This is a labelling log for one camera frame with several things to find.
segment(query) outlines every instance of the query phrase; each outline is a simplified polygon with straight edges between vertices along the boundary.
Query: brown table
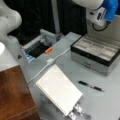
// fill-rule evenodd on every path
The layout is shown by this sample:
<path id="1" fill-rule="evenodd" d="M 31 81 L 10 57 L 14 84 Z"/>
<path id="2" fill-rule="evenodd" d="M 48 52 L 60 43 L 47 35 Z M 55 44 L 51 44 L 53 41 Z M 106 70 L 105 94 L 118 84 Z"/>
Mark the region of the brown table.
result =
<path id="1" fill-rule="evenodd" d="M 19 66 L 0 72 L 0 120 L 40 120 Z"/>

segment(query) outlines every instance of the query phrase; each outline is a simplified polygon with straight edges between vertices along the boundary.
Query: black marker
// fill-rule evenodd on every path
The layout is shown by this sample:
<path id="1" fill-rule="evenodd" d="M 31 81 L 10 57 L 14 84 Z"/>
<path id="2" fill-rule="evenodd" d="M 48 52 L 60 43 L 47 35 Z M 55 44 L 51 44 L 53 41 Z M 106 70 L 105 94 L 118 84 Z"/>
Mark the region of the black marker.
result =
<path id="1" fill-rule="evenodd" d="M 90 84 L 85 83 L 85 82 L 83 82 L 83 81 L 79 81 L 79 83 L 82 84 L 82 85 L 85 85 L 85 86 L 87 86 L 87 87 L 93 88 L 93 89 L 95 89 L 95 90 L 98 90 L 98 91 L 101 91 L 101 92 L 105 92 L 105 91 L 102 90 L 101 88 L 98 88 L 98 87 L 96 87 L 96 86 L 90 85 Z"/>

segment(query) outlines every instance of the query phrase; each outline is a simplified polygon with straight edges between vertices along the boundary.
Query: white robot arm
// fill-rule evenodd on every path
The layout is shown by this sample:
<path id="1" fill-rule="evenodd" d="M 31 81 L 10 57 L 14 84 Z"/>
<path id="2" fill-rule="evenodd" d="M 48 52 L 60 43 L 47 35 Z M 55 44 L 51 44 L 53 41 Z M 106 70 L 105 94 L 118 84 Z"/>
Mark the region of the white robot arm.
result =
<path id="1" fill-rule="evenodd" d="M 17 38 L 8 36 L 8 33 L 18 28 L 22 23 L 20 14 L 10 9 L 4 2 L 0 0 L 0 42 L 10 51 L 21 67 L 27 62 L 24 57 Z"/>
<path id="2" fill-rule="evenodd" d="M 118 8 L 118 0 L 72 0 L 76 4 L 87 9 L 86 18 L 92 23 L 104 26 L 106 21 L 110 23 Z"/>

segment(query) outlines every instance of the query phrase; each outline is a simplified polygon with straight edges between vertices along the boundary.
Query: small box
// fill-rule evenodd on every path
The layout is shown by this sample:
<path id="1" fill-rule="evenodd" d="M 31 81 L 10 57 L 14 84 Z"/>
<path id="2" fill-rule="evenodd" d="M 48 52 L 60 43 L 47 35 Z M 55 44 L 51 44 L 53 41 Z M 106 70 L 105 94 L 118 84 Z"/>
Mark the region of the small box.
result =
<path id="1" fill-rule="evenodd" d="M 88 22 L 88 34 L 71 45 L 72 59 L 88 68 L 108 75 L 120 61 L 120 48 L 119 44 L 116 44 L 117 38 L 114 36 L 113 39 L 113 36 L 110 36 L 115 21 L 110 28 L 103 32 L 94 31 Z"/>

